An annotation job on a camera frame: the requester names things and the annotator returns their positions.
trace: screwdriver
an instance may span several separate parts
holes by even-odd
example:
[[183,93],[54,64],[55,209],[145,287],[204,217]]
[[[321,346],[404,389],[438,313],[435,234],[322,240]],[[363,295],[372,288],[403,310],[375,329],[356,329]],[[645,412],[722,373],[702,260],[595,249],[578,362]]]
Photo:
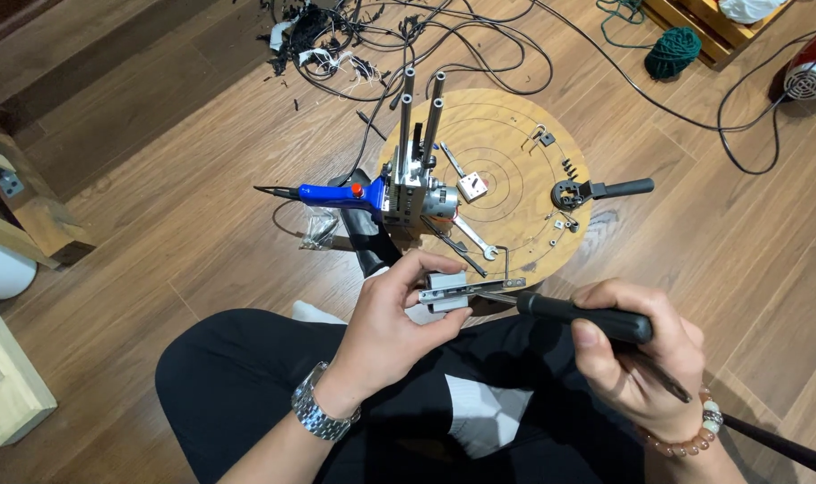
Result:
[[495,293],[477,295],[491,301],[515,306],[520,314],[539,319],[559,320],[565,323],[571,323],[579,318],[592,321],[612,340],[615,352],[626,354],[649,370],[661,382],[661,386],[681,402],[692,401],[691,393],[686,391],[676,378],[669,375],[664,368],[661,368],[649,355],[637,347],[637,345],[649,343],[653,338],[653,325],[650,323],[650,318],[643,314],[614,308],[581,309],[570,301],[545,297],[531,291],[521,291],[518,297]]

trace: hand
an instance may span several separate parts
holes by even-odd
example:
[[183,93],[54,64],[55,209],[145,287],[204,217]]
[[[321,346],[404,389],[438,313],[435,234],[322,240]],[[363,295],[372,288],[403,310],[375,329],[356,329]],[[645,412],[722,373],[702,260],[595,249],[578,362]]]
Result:
[[414,286],[427,272],[464,269],[453,259],[414,250],[363,282],[337,355],[315,388],[318,405],[329,416],[348,417],[360,402],[403,379],[420,358],[458,335],[473,311],[469,307],[424,325],[414,323],[404,310],[418,303]]
[[617,307],[650,318],[653,339],[639,348],[680,381],[693,395],[691,402],[677,400],[626,355],[615,356],[605,333],[587,320],[572,323],[575,363],[604,402],[661,441],[674,444],[692,438],[703,422],[698,398],[704,372],[700,328],[677,314],[664,292],[618,279],[580,288],[572,300],[584,309]]

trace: black handle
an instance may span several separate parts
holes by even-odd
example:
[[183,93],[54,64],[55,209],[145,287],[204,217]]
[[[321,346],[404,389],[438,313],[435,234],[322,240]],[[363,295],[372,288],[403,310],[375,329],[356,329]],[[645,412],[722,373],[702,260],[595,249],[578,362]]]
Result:
[[614,198],[615,196],[626,196],[628,194],[650,193],[655,188],[656,184],[652,178],[641,178],[640,180],[605,185],[606,194],[596,198]]
[[643,345],[653,338],[653,325],[643,314],[621,309],[581,309],[569,301],[545,297],[530,291],[518,294],[518,312],[536,318],[561,320],[569,324],[575,318],[593,321],[610,339]]

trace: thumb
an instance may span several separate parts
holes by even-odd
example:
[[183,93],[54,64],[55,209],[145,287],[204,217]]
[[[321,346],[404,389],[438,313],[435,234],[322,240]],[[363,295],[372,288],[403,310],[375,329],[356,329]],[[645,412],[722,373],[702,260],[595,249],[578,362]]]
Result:
[[611,393],[623,373],[611,342],[599,326],[587,320],[572,321],[574,362],[593,390]]
[[432,321],[417,328],[420,330],[425,352],[428,353],[456,337],[471,314],[473,314],[473,308],[462,307],[450,311],[442,320]]

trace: metal watch bracelet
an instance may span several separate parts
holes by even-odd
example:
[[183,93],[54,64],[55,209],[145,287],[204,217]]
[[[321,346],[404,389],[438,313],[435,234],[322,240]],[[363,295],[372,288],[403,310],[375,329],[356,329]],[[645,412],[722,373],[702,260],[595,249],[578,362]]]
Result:
[[300,423],[312,435],[324,440],[338,441],[348,433],[351,424],[359,419],[359,407],[347,419],[332,419],[318,406],[312,391],[315,390],[315,385],[327,369],[327,365],[326,362],[315,365],[306,379],[298,385],[292,394],[292,408]]

